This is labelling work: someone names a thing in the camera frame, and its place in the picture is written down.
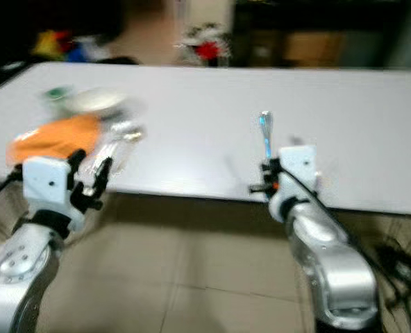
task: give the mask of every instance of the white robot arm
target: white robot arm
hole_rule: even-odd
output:
[[[100,209],[112,159],[99,168],[90,195],[74,185],[85,158],[32,157],[22,165],[23,192],[31,219],[21,219],[0,245],[0,333],[34,333],[43,294],[58,272],[63,240],[82,229],[88,208]]]
[[[308,277],[317,332],[381,332],[374,272],[350,234],[316,197],[313,146],[270,153],[271,115],[260,117],[266,142],[263,192],[269,212],[285,225],[292,254]]]

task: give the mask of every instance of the green object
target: green object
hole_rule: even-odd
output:
[[[70,117],[71,113],[65,107],[65,101],[73,96],[71,87],[56,87],[44,93],[44,98],[51,109],[60,113],[60,116]]]

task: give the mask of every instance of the wall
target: wall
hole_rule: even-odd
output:
[[[214,22],[220,24],[225,31],[231,30],[234,0],[186,0],[186,2],[187,26]]]

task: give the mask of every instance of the red object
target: red object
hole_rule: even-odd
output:
[[[215,42],[205,42],[198,46],[196,53],[204,60],[212,60],[218,57],[218,46]]]
[[[60,50],[63,53],[69,52],[76,47],[76,44],[72,40],[72,32],[71,31],[56,31],[54,33],[56,37]]]

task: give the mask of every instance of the metal utensil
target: metal utensil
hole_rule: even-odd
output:
[[[272,152],[271,152],[272,115],[270,111],[261,112],[260,126],[261,126],[262,135],[264,137],[266,158],[271,158],[272,157]]]
[[[115,137],[111,142],[103,146],[97,154],[96,159],[94,160],[94,163],[92,165],[92,172],[96,171],[107,157],[113,158],[116,166],[114,169],[120,169],[119,166],[121,165],[121,163],[118,160],[121,160],[121,157],[124,158],[124,156],[116,155],[116,150],[118,149],[119,145],[128,145],[138,142],[139,140],[141,140],[143,134],[143,129],[141,127],[136,127],[127,133],[122,133],[120,136]]]

